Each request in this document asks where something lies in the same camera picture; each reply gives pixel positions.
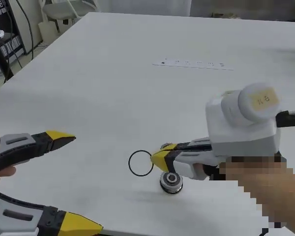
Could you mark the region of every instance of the metal bearing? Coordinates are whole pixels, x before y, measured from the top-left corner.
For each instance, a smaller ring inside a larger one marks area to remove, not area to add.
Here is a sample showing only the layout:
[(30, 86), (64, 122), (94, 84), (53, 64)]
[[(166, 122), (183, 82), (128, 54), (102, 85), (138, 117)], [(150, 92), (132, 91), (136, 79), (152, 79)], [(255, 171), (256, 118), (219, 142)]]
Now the metal bearing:
[(182, 190), (182, 177), (176, 173), (163, 172), (160, 185), (166, 193), (177, 194)]
[(165, 147), (167, 147), (167, 146), (169, 146), (169, 145), (171, 145), (172, 143), (165, 143), (165, 144), (163, 144), (162, 146), (161, 146), (161, 149), (163, 149), (163, 148), (165, 148)]

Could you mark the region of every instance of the gray floor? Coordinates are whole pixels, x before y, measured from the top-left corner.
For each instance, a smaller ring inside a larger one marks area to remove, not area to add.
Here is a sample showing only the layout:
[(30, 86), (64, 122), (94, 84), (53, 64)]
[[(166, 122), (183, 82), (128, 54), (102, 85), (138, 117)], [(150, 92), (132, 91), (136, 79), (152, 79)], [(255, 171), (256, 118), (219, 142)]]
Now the gray floor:
[[(45, 47), (37, 47), (36, 49), (34, 49), (34, 57), (37, 56), (38, 54), (40, 54), (43, 50), (45, 49)], [(31, 54), (29, 55), (22, 55), (19, 57), (20, 63), (22, 65), (22, 67), (24, 68), (31, 60)], [(13, 72), (13, 74), (17, 74), (20, 70), (21, 67), (19, 66), (19, 64), (17, 63), (17, 61), (14, 61), (13, 63), (11, 63), (11, 70)], [(0, 87), (3, 85), (4, 82), (4, 76), (1, 74), (0, 75)]]

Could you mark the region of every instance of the pixelated hand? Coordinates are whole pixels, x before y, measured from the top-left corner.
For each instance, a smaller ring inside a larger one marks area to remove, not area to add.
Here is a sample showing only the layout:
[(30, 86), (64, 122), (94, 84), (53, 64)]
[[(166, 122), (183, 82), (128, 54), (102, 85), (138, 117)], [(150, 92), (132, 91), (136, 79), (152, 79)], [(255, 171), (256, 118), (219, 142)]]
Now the pixelated hand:
[(16, 172), (16, 168), (14, 166), (8, 167), (8, 168), (0, 171), (0, 178), (12, 176), (15, 174), (15, 172)]

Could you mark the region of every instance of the rubber ring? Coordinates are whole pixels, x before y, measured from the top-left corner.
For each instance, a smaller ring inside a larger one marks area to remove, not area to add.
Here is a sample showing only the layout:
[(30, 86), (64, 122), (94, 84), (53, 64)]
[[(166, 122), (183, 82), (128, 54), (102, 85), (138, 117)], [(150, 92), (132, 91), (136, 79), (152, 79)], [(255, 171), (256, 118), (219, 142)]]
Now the rubber ring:
[(129, 167), (129, 170), (131, 171), (131, 173), (134, 174), (135, 176), (138, 176), (138, 177), (144, 177), (144, 176), (149, 175), (149, 174), (152, 172), (153, 167), (154, 167), (154, 163), (152, 163), (152, 167), (151, 167), (150, 171), (147, 172), (146, 174), (144, 174), (144, 175), (139, 175), (139, 174), (135, 173), (135, 172), (131, 169), (130, 161), (131, 161), (131, 158), (134, 156), (134, 154), (136, 154), (136, 153), (138, 153), (138, 152), (145, 152), (145, 153), (147, 153), (150, 157), (152, 156), (151, 153), (149, 153), (148, 151), (145, 151), (145, 150), (138, 150), (138, 151), (135, 151), (135, 152), (132, 153), (131, 156), (129, 157), (129, 160), (128, 160), (128, 167)]

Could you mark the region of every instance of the white table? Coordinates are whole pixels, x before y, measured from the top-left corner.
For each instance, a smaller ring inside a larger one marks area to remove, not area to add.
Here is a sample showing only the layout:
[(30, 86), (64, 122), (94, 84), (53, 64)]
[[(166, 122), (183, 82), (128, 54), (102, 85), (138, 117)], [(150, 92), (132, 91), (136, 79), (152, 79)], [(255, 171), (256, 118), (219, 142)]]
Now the white table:
[[(234, 70), (152, 65), (163, 58)], [(1, 135), (56, 129), (77, 140), (19, 166), (0, 191), (83, 214), (116, 236), (258, 236), (267, 218), (236, 182), (185, 178), (169, 196), (160, 170), (139, 178), (127, 166), (135, 150), (207, 136), (209, 98), (258, 81), (295, 110), (295, 23), (88, 14), (0, 89)], [(281, 151), (295, 170), (295, 128), (284, 129)], [(150, 168), (147, 156), (132, 164)]]

